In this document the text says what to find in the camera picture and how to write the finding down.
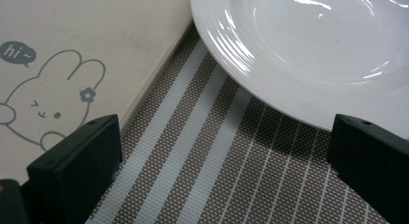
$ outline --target plate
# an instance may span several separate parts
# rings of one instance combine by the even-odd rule
[[[409,0],[191,0],[196,27],[241,86],[331,130],[336,114],[409,139]]]

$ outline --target bunny drawing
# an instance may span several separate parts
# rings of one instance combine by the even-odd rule
[[[0,125],[47,151],[85,123],[104,75],[102,62],[60,51],[0,101]]]

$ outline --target striped placemat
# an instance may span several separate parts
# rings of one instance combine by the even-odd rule
[[[330,134],[240,88],[195,28],[123,138],[98,223],[385,223],[326,162]]]

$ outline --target gray speech bubble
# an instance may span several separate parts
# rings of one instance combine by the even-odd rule
[[[37,57],[36,51],[23,42],[5,42],[0,46],[0,57],[12,64],[24,64],[28,68],[29,63]]]

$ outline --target bunny mouth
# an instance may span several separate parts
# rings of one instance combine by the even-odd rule
[[[46,117],[45,112],[43,112],[43,113],[39,112],[39,116],[42,117],[42,118],[45,118]]]

